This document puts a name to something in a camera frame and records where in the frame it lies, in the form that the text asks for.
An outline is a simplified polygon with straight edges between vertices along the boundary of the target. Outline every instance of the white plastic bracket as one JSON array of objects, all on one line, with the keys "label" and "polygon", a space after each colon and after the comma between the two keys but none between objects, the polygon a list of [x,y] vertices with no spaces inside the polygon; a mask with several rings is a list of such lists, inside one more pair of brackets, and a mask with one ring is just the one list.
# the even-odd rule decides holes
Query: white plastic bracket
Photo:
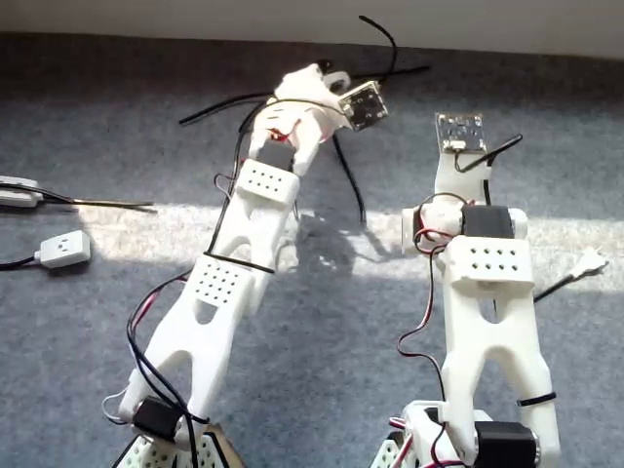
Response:
[{"label": "white plastic bracket", "polygon": [[[174,367],[186,356],[191,358],[192,390],[187,407],[198,417],[207,418],[210,414],[252,285],[252,274],[246,268],[200,256],[181,296],[160,322],[145,350],[145,357],[159,371]],[[215,307],[212,318],[205,320]],[[151,394],[140,372],[133,370],[119,416],[132,422],[140,402]],[[194,422],[193,430],[201,434],[204,427]],[[175,443],[190,449],[185,423],[179,424]]]},{"label": "white plastic bracket", "polygon": [[[230,256],[249,244],[251,262],[274,269],[280,237],[299,185],[298,176],[248,159],[234,187],[213,253]],[[251,274],[253,293],[248,298],[248,310],[253,314],[262,301],[270,273],[255,269]]]},{"label": "white plastic bracket", "polygon": [[[458,236],[441,254],[447,358],[442,374],[447,401],[442,420],[462,461],[477,457],[473,395],[485,361],[504,369],[521,399],[553,391],[539,348],[528,242]],[[479,299],[496,300],[498,323],[487,321]],[[559,433],[553,401],[521,408],[521,422],[539,438],[541,468],[556,466]]]},{"label": "white plastic bracket", "polygon": [[[200,467],[225,468],[213,438],[208,435],[198,441],[197,458]],[[139,436],[112,468],[172,468],[174,462],[176,468],[192,467],[189,452]]]},{"label": "white plastic bracket", "polygon": [[[0,182],[23,185],[26,187],[39,187],[39,183],[36,180],[8,175],[0,175]],[[0,205],[4,205],[5,207],[34,208],[41,200],[43,200],[43,195],[40,193],[14,189],[0,189]]]},{"label": "white plastic bracket", "polygon": [[[341,127],[350,128],[342,112],[340,96],[332,93],[330,85],[350,80],[346,73],[339,72],[323,76],[319,65],[313,63],[305,68],[284,76],[275,90],[275,98],[293,99],[276,102],[260,111],[253,122],[253,134],[249,156],[256,159],[264,143],[280,135],[296,148],[292,171],[304,176],[309,169],[319,145]],[[296,102],[301,99],[310,102]]]}]

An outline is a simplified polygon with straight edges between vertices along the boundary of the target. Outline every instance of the electrical wire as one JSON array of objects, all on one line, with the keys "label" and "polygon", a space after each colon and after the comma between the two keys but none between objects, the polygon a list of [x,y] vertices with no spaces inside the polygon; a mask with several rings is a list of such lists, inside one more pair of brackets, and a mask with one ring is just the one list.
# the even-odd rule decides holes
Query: electrical wire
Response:
[{"label": "electrical wire", "polygon": [[112,422],[113,424],[116,424],[117,426],[125,426],[126,424],[128,424],[126,421],[124,421],[121,417],[119,416],[113,416],[112,414],[110,414],[108,412],[108,410],[106,410],[106,403],[108,403],[109,401],[115,399],[115,398],[119,398],[121,397],[124,393],[126,393],[126,390],[128,390],[128,387],[124,388],[121,392],[119,393],[115,393],[113,395],[108,395],[107,397],[104,397],[104,399],[101,401],[101,412],[104,413],[104,415],[106,416],[106,418]]},{"label": "electrical wire", "polygon": [[60,195],[52,190],[41,187],[29,187],[27,185],[20,185],[17,183],[0,182],[0,188],[8,188],[12,190],[21,190],[24,192],[40,193],[44,197],[46,203],[61,203],[64,205],[92,205],[98,207],[111,207],[111,208],[123,208],[123,209],[140,209],[144,207],[151,207],[154,202],[126,202],[126,201],[112,201],[112,200],[90,200],[84,198],[72,198],[65,195]]},{"label": "electrical wire", "polygon": [[443,249],[444,249],[443,246],[437,246],[434,249],[432,249],[432,252],[429,254],[429,280],[430,281],[429,281],[429,294],[427,298],[427,306],[425,307],[425,313],[423,314],[422,319],[420,320],[420,323],[415,329],[411,331],[407,331],[399,337],[399,340],[397,342],[397,351],[399,352],[399,354],[407,358],[424,358],[427,361],[429,361],[429,363],[431,363],[431,365],[436,370],[436,375],[438,376],[438,382],[440,383],[440,392],[442,394],[442,401],[445,401],[447,398],[446,393],[445,393],[445,385],[444,385],[444,382],[442,381],[442,371],[440,369],[440,365],[438,364],[436,359],[429,354],[405,351],[401,347],[401,345],[403,344],[403,341],[406,338],[413,336],[414,334],[422,331],[427,326],[427,324],[429,323],[429,320],[431,319],[431,314],[433,311],[433,299],[434,299],[433,259],[435,255],[438,253],[438,251],[441,251]]},{"label": "electrical wire", "polygon": [[220,112],[221,110],[225,110],[228,107],[232,107],[234,105],[239,105],[239,104],[244,104],[246,103],[246,101],[250,101],[251,99],[266,98],[270,95],[271,95],[270,92],[268,93],[259,92],[259,93],[249,93],[247,95],[229,97],[225,100],[222,100],[221,102],[218,102],[209,107],[206,107],[205,109],[197,111],[194,114],[189,115],[188,117],[184,117],[183,119],[180,119],[178,123],[181,126],[195,124],[199,122],[200,120],[202,120],[203,118],[216,114],[217,112]]},{"label": "electrical wire", "polygon": [[401,467],[401,465],[403,464],[403,460],[408,455],[408,451],[410,451],[410,447],[411,447],[412,442],[413,442],[413,434],[409,433],[409,435],[404,440],[403,445],[399,449],[399,453],[397,453],[397,456],[395,457],[394,462],[392,463],[391,468],[400,468]]},{"label": "electrical wire", "polygon": [[400,68],[398,70],[393,70],[391,73],[388,73],[386,71],[385,75],[383,72],[356,73],[354,75],[351,75],[351,78],[353,78],[354,80],[369,80],[373,78],[378,78],[379,76],[390,77],[390,76],[399,76],[399,75],[412,75],[412,74],[422,73],[423,71],[428,71],[430,69],[431,69],[430,65],[419,65],[419,66],[413,66],[411,68]]},{"label": "electrical wire", "polygon": [[0,271],[17,270],[27,265],[28,263],[32,263],[33,261],[35,261],[34,255],[28,258],[23,258],[22,260],[0,263]]},{"label": "electrical wire", "polygon": [[509,138],[507,141],[505,141],[503,144],[501,144],[497,148],[492,149],[489,153],[484,154],[481,158],[473,161],[470,164],[467,164],[463,168],[459,166],[459,155],[461,154],[461,151],[456,151],[455,152],[455,170],[458,171],[459,173],[466,174],[472,171],[473,169],[475,169],[477,166],[479,166],[481,163],[485,161],[493,162],[496,156],[498,156],[503,151],[507,151],[512,146],[515,146],[516,144],[520,143],[522,139],[523,139],[523,136],[521,134],[517,134],[516,136]]},{"label": "electrical wire", "polygon": [[333,134],[331,137],[333,141],[333,147],[335,148],[335,152],[338,155],[338,160],[340,161],[340,165],[344,170],[344,173],[347,175],[349,179],[349,183],[351,183],[351,187],[353,188],[353,193],[355,194],[355,198],[358,202],[358,210],[360,212],[360,222],[362,225],[367,224],[367,209],[364,205],[364,198],[362,197],[362,193],[360,192],[360,187],[358,186],[358,182],[349,168],[349,164],[347,163],[346,158],[344,157],[344,153],[342,152],[342,147],[340,146],[340,140],[338,139],[338,135]]},{"label": "electrical wire", "polygon": [[392,45],[392,57],[390,58],[388,71],[386,71],[385,74],[381,78],[379,78],[379,83],[383,83],[384,81],[388,79],[389,76],[391,76],[394,73],[395,66],[397,65],[397,55],[399,54],[399,48],[397,47],[397,43],[395,42],[394,37],[392,37],[392,34],[390,34],[386,30],[386,28],[383,27],[381,24],[379,24],[378,22],[368,17],[365,17],[364,15],[359,15],[358,18],[361,21],[365,22],[366,24],[371,25],[376,30],[378,30],[381,34],[386,36],[388,40],[390,41],[390,44]]},{"label": "electrical wire", "polygon": [[[184,271],[183,273],[173,276],[173,278],[170,278],[169,280],[161,283],[157,287],[153,288],[140,301],[140,303],[137,305],[133,313],[128,318],[128,322],[126,324],[126,337],[128,339],[128,343],[130,344],[131,350],[135,357],[138,371],[141,373],[141,375],[145,379],[145,382],[149,385],[152,391],[157,396],[159,396],[164,402],[169,404],[171,407],[178,409],[182,413],[184,420],[186,422],[186,425],[188,427],[188,437],[189,437],[189,444],[191,448],[191,462],[192,462],[193,468],[199,468],[199,461],[198,461],[198,456],[197,456],[197,445],[195,441],[195,431],[193,429],[193,421],[197,421],[201,424],[208,424],[210,420],[200,418],[194,414],[191,414],[188,411],[186,407],[186,403],[184,402],[184,399],[180,396],[180,394],[177,392],[177,390],[174,388],[171,382],[164,375],[162,375],[149,362],[149,360],[147,360],[143,352],[138,347],[137,341],[136,341],[137,325],[140,322],[140,320],[143,318],[144,314],[146,313],[151,303],[153,303],[155,296],[158,295],[158,293],[160,293],[160,291],[163,290],[169,284],[175,281],[184,280],[184,278],[191,271],[192,270]],[[169,398],[165,393],[161,391],[161,389],[159,389],[156,386],[156,384],[151,380],[151,378],[149,377],[149,375],[147,374],[147,371],[145,370],[143,366],[148,368],[151,374],[174,396],[175,401]]]},{"label": "electrical wire", "polygon": [[550,294],[554,293],[555,291],[560,290],[561,288],[563,288],[564,286],[567,286],[571,283],[574,283],[574,281],[576,281],[576,279],[574,278],[573,275],[566,275],[564,276],[561,280],[559,280],[557,283],[555,283],[552,286],[549,286],[548,288],[546,288],[544,291],[536,294],[533,297],[533,303],[537,303],[540,300],[544,299],[545,297],[548,297]]}]

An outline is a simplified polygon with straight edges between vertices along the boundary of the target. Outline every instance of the red wire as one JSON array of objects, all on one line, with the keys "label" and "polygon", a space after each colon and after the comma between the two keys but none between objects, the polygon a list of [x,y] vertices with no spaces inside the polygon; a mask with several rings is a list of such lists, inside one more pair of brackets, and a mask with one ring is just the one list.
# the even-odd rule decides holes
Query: red wire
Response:
[{"label": "red wire", "polygon": [[419,247],[418,244],[420,243],[419,239],[420,239],[421,236],[425,236],[430,241],[434,241],[433,239],[431,239],[431,237],[428,236],[429,233],[438,234],[439,236],[446,237],[448,239],[452,239],[453,238],[452,234],[448,234],[447,232],[440,231],[438,229],[433,229],[431,227],[423,227],[418,232],[416,232],[416,234],[413,236],[413,240],[414,240],[414,243],[416,245],[416,248],[418,249],[418,251],[421,254],[429,255],[429,254],[431,254],[432,251],[434,251],[438,247],[445,247],[447,245],[447,244],[443,244],[441,246],[436,246],[433,249],[422,249],[421,247]]},{"label": "red wire", "polygon": [[413,435],[409,434],[408,438],[403,442],[403,445],[401,446],[401,449],[399,450],[397,457],[394,459],[394,462],[392,463],[391,468],[399,468],[401,466],[401,463],[403,463],[403,460],[408,454],[408,450],[410,449],[412,442],[413,442]]}]

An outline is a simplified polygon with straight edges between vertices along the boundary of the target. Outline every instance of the white connector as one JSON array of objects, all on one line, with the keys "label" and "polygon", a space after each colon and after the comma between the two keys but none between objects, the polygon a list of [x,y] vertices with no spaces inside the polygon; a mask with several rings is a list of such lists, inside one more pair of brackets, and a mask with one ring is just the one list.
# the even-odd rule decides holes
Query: white connector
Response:
[{"label": "white connector", "polygon": [[[23,185],[24,187],[39,187],[39,183],[36,180],[8,175],[0,175],[0,183],[12,183],[14,185]],[[5,207],[34,208],[41,200],[43,200],[43,195],[40,193],[8,188],[0,189],[0,205]]]},{"label": "white connector", "polygon": [[569,276],[576,281],[585,276],[598,275],[607,265],[608,261],[600,255],[600,249],[586,249],[574,267],[569,270]]},{"label": "white connector", "polygon": [[46,268],[61,268],[91,258],[91,239],[77,230],[52,237],[41,243],[34,259]]}]

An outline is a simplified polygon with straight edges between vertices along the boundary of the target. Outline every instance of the power cord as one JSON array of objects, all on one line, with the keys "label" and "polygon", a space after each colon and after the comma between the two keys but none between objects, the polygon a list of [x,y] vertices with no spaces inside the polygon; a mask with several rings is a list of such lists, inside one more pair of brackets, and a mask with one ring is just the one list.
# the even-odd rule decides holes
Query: power cord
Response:
[{"label": "power cord", "polygon": [[347,175],[349,179],[349,183],[353,188],[353,193],[355,194],[355,198],[358,202],[358,210],[360,212],[360,222],[363,226],[367,224],[367,209],[364,205],[364,198],[362,197],[362,193],[360,192],[360,187],[358,186],[358,181],[356,180],[351,168],[349,168],[349,164],[347,163],[346,158],[344,157],[344,153],[342,152],[342,147],[340,146],[340,140],[338,139],[338,135],[333,134],[331,137],[333,141],[333,147],[335,148],[335,152],[338,155],[338,161],[340,161],[340,165],[344,170],[344,173]]},{"label": "power cord", "polygon": [[539,302],[564,286],[576,283],[577,281],[588,276],[601,274],[607,265],[608,261],[605,260],[605,258],[600,254],[600,249],[586,249],[569,273],[567,273],[567,275],[565,275],[554,285],[549,286],[544,291],[536,294],[533,297],[533,303]]},{"label": "power cord", "polygon": [[16,183],[0,182],[0,188],[7,188],[10,190],[18,190],[30,193],[39,193],[44,196],[43,203],[56,203],[64,205],[92,205],[98,207],[112,207],[123,209],[144,209],[145,207],[151,207],[154,202],[126,202],[126,201],[112,201],[112,200],[91,200],[84,198],[72,198],[65,195],[60,195],[52,190],[41,187],[32,187],[27,185],[21,185]]},{"label": "power cord", "polygon": [[91,240],[81,230],[51,237],[41,243],[33,255],[17,261],[0,263],[0,271],[18,270],[31,263],[48,269],[62,268],[91,258]]}]

